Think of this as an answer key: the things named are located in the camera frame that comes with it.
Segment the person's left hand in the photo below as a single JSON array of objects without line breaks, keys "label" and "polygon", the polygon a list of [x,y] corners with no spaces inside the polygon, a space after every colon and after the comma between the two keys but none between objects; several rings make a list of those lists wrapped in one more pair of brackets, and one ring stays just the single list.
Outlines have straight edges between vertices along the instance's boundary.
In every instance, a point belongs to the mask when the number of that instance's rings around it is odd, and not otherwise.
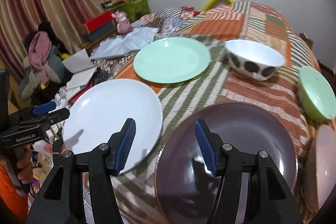
[{"label": "person's left hand", "polygon": [[[33,178],[33,165],[31,163],[32,151],[31,145],[25,146],[25,152],[23,156],[17,161],[17,167],[21,170],[18,174],[18,179],[23,184],[29,184]],[[7,174],[9,174],[9,160],[1,155],[1,168],[4,169]]]}]

